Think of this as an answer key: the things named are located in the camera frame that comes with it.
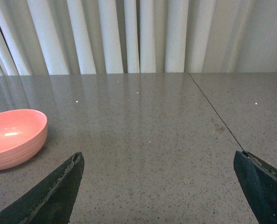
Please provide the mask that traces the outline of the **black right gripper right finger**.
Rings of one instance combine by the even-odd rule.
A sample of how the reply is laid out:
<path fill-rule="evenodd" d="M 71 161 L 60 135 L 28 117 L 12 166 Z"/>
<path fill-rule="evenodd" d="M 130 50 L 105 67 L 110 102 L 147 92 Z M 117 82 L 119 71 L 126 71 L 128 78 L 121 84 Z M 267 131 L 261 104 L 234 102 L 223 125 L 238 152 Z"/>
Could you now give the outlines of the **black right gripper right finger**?
<path fill-rule="evenodd" d="M 247 151 L 236 151 L 234 171 L 260 224 L 277 224 L 277 169 Z"/>

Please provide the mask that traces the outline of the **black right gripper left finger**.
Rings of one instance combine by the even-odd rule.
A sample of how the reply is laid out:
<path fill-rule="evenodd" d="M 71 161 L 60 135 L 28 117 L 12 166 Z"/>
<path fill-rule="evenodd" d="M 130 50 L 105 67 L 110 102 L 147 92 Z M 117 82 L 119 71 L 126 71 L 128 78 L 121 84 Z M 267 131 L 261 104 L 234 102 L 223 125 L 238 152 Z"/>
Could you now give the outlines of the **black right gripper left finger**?
<path fill-rule="evenodd" d="M 0 224 L 67 224 L 80 187 L 85 160 L 81 152 L 0 212 Z"/>

